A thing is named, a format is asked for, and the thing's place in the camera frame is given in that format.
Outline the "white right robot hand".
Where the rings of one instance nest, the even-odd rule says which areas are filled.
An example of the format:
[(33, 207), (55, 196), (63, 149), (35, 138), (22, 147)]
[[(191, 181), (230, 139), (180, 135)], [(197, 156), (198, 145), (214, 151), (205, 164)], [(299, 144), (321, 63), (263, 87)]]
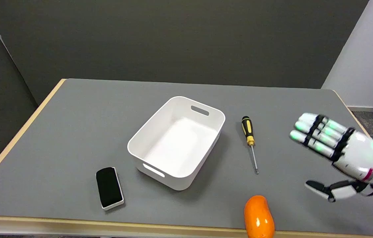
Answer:
[(323, 156), (349, 179), (324, 185), (308, 180), (306, 188), (336, 202), (362, 193), (366, 187), (373, 196), (373, 139), (355, 128), (346, 128), (321, 114), (303, 113), (294, 124), (289, 137)]

